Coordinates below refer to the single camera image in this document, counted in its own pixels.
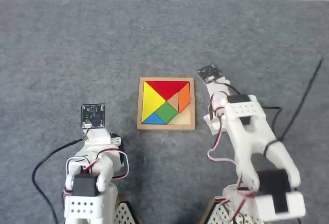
green triangle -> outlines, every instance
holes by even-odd
[[[165,102],[160,108],[157,109],[157,111],[155,111],[155,114],[166,124],[168,124],[168,122],[177,115],[177,111],[168,102]]]

puzzle piece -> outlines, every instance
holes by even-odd
[[[144,82],[142,122],[166,101],[147,82]]]

white wire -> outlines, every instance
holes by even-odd
[[[207,152],[208,159],[211,160],[211,161],[214,161],[214,162],[231,162],[231,163],[233,163],[237,167],[237,164],[236,164],[236,162],[233,159],[225,158],[225,157],[214,158],[214,157],[210,156],[210,152],[213,152],[217,148],[217,146],[218,146],[218,144],[220,142],[220,139],[221,139],[221,136],[222,136],[222,128],[220,129],[219,133],[220,134],[217,136],[217,140],[215,142],[214,147],[211,148],[210,150],[208,150],[208,152]]]
[[[125,156],[126,160],[127,160],[127,172],[126,172],[126,174],[124,174],[124,175],[122,175],[122,176],[120,176],[120,177],[118,177],[118,178],[114,178],[114,179],[123,179],[123,178],[127,177],[127,175],[129,174],[129,161],[128,161],[128,155],[127,155],[125,152],[123,152],[123,151],[120,151],[120,150],[117,150],[117,149],[113,149],[113,148],[109,148],[108,150],[104,150],[102,153],[100,153],[100,154],[98,155],[98,158],[96,158],[96,160],[94,160],[93,162],[91,162],[89,165],[85,166],[83,169],[86,169],[87,167],[89,167],[89,166],[92,165],[93,163],[96,163],[96,162],[99,160],[99,156],[100,156],[101,154],[103,154],[103,153],[105,153],[105,152],[111,152],[111,151],[115,151],[115,152],[119,152],[119,153],[123,154],[123,155]]]
[[[68,175],[68,164],[73,159],[84,159],[87,163],[89,163],[88,159],[85,158],[84,156],[72,156],[72,157],[68,158],[66,161],[66,166],[65,166],[66,175]]]

perforated base plate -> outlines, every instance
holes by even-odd
[[[129,202],[123,201],[117,207],[115,211],[115,224],[138,224],[134,211],[131,208]]]
[[[204,224],[264,224],[259,218],[249,216],[245,213],[239,213],[235,218],[235,222],[230,221],[234,214],[234,210],[230,209],[228,205],[220,205],[219,201],[213,203],[211,212]]]

cable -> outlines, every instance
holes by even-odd
[[[278,109],[277,113],[274,115],[273,120],[272,120],[271,128],[272,128],[272,131],[275,136],[276,136],[275,125],[276,125],[278,116],[282,112],[282,110],[283,110],[283,108],[280,107],[280,109]]]
[[[58,219],[57,219],[57,215],[56,215],[56,211],[52,205],[52,203],[50,202],[49,198],[46,196],[46,194],[41,190],[41,188],[39,187],[38,183],[36,182],[35,180],[35,175],[36,175],[36,172],[37,170],[42,166],[43,163],[45,163],[51,156],[53,156],[55,153],[57,153],[58,151],[61,151],[71,145],[74,145],[74,144],[77,144],[79,142],[81,142],[85,136],[87,135],[89,130],[87,130],[87,132],[85,133],[85,135],[78,139],[78,140],[74,140],[72,142],[69,142],[67,144],[64,144],[58,148],[56,148],[55,150],[53,150],[49,155],[47,155],[45,158],[43,158],[34,168],[33,172],[32,172],[32,183],[34,185],[34,187],[37,189],[37,191],[41,194],[41,196],[45,199],[45,201],[47,202],[47,204],[49,205],[50,207],[50,210],[51,210],[51,213],[52,213],[52,216],[53,216],[53,220],[55,222],[55,224],[58,224]]]
[[[302,108],[302,106],[303,106],[303,104],[304,104],[304,102],[305,102],[305,100],[306,100],[306,97],[307,97],[307,95],[308,95],[310,89],[312,88],[312,85],[313,85],[313,83],[314,83],[314,80],[315,80],[315,78],[316,78],[317,75],[318,75],[318,72],[319,72],[319,70],[320,70],[320,67],[321,67],[321,65],[322,65],[322,62],[323,62],[323,58],[321,58],[321,59],[319,60],[319,63],[318,63],[318,65],[317,65],[317,67],[315,68],[315,71],[314,71],[314,73],[313,73],[311,79],[309,80],[309,82],[308,82],[308,84],[307,84],[306,90],[305,90],[305,92],[304,92],[304,94],[303,94],[303,97],[302,97],[302,99],[300,100],[300,102],[299,102],[299,104],[298,104],[298,106],[297,106],[297,108],[296,108],[296,111],[294,112],[294,114],[293,114],[293,116],[292,116],[290,122],[288,123],[286,129],[284,130],[284,132],[283,132],[282,135],[280,136],[280,140],[281,140],[281,141],[284,140],[284,137],[285,137],[286,134],[288,133],[288,131],[289,131],[289,129],[291,128],[291,126],[293,125],[293,123],[294,123],[294,121],[295,121],[297,115],[299,114],[299,112],[300,112],[300,110],[301,110],[301,108]]]
[[[219,116],[218,118],[220,120],[220,129],[218,131],[218,134],[217,134],[216,140],[214,142],[213,148],[211,148],[207,152],[207,157],[208,157],[209,160],[211,160],[213,162],[231,162],[235,166],[237,166],[236,162],[234,160],[230,159],[230,158],[213,158],[213,157],[210,156],[210,152],[213,152],[217,148],[217,146],[218,146],[218,144],[220,142],[221,136],[222,136],[222,131],[223,131],[223,129],[222,129],[222,127],[223,127],[223,125],[222,125],[222,117]]]
[[[67,159],[66,161],[66,175],[68,175],[68,165],[70,163],[70,161],[74,160],[74,159],[82,159],[82,160],[85,160],[87,162],[87,164],[90,164],[90,161],[86,158],[86,156],[73,156],[73,157],[70,157]]]
[[[306,97],[307,97],[307,95],[308,95],[310,89],[312,88],[312,85],[313,85],[313,83],[314,83],[314,80],[315,80],[315,78],[317,77],[317,75],[318,75],[318,73],[319,73],[319,70],[320,70],[320,68],[321,68],[322,62],[323,62],[323,58],[321,58],[321,59],[319,60],[319,62],[318,62],[318,64],[317,64],[317,67],[315,68],[314,73],[313,73],[311,79],[309,80],[309,82],[308,82],[308,84],[307,84],[307,87],[306,87],[306,89],[305,89],[305,92],[304,92],[304,94],[303,94],[303,97],[302,97],[302,99],[300,100],[300,102],[299,102],[299,104],[298,104],[298,106],[297,106],[297,108],[296,108],[296,110],[295,110],[293,116],[291,117],[291,120],[289,121],[289,123],[288,123],[288,125],[286,126],[286,129],[284,130],[284,132],[282,133],[282,135],[279,136],[277,139],[274,139],[274,140],[270,141],[270,142],[265,146],[265,149],[264,149],[264,152],[263,152],[263,155],[264,155],[265,157],[266,157],[266,153],[267,153],[267,151],[268,151],[268,148],[269,148],[272,144],[274,144],[274,143],[276,143],[276,142],[282,142],[282,141],[284,141],[284,138],[285,138],[286,134],[287,134],[288,131],[290,130],[291,126],[293,125],[293,123],[294,123],[296,117],[298,116],[298,114],[299,114],[299,112],[300,112],[300,110],[301,110],[301,108],[302,108],[302,106],[303,106],[303,104],[304,104],[304,102],[305,102],[305,100],[306,100]],[[276,117],[275,117],[275,119],[273,119],[273,122],[272,122],[272,123],[275,124],[276,119],[277,119],[277,117],[278,117],[278,115],[279,115],[280,112],[278,112],[278,113],[276,114]]]
[[[234,88],[234,86],[232,86],[232,85],[230,85],[230,84],[227,84],[227,83],[220,83],[220,82],[217,82],[216,80],[213,80],[213,82],[214,82],[215,84],[223,84],[223,85],[225,85],[225,86],[227,86],[227,87],[233,89],[238,95],[241,94],[236,88]]]
[[[91,169],[91,168],[96,164],[96,162],[99,161],[99,159],[100,159],[100,158],[99,158],[99,155],[100,155],[100,154],[102,154],[102,153],[104,153],[104,152],[110,152],[110,151],[117,151],[117,152],[123,154],[123,155],[126,157],[126,160],[127,160],[127,171],[126,171],[126,173],[123,174],[123,175],[119,175],[119,176],[113,176],[112,178],[113,178],[113,179],[123,179],[123,178],[125,178],[125,177],[129,174],[129,161],[128,161],[128,155],[127,155],[125,152],[123,152],[123,151],[121,151],[121,150],[118,150],[117,148],[106,148],[106,149],[101,150],[100,152],[98,152],[98,154],[97,154],[97,156],[96,156],[96,160],[93,161],[92,163],[90,163],[88,166],[86,166],[86,167],[83,169],[83,171],[87,171],[87,170]]]

